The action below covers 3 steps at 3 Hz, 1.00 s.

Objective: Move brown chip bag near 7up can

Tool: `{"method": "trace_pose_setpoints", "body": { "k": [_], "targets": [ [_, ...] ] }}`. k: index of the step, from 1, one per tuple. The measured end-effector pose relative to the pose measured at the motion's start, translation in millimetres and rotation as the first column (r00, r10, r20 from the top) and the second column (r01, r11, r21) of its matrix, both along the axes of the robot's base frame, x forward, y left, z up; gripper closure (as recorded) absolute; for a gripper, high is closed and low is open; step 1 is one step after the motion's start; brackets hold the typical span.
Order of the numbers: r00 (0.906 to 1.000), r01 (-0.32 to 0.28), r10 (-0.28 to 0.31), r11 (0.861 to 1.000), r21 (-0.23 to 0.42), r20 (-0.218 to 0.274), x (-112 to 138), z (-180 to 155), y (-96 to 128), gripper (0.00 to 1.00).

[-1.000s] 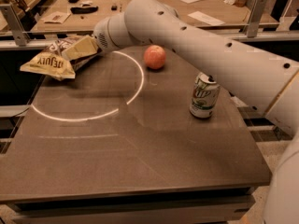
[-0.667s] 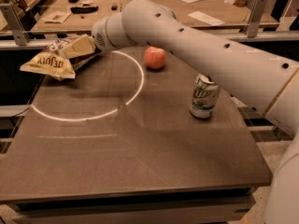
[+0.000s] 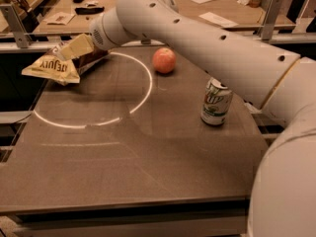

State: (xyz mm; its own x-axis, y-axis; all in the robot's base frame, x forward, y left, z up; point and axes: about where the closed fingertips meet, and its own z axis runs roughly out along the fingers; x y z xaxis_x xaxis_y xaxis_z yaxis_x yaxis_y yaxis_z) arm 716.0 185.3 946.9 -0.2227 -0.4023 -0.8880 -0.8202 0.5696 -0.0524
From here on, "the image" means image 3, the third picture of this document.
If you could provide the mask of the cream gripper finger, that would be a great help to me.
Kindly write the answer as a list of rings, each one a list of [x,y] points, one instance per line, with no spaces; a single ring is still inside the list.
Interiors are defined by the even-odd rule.
[[[81,34],[61,46],[59,57],[62,60],[70,60],[91,53],[93,50],[92,38],[86,34]]]

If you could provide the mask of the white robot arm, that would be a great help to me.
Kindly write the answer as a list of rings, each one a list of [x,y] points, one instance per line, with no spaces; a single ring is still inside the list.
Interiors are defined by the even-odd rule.
[[[249,237],[316,237],[316,63],[180,15],[173,0],[117,0],[89,34],[100,49],[159,40],[283,126],[254,182]]]

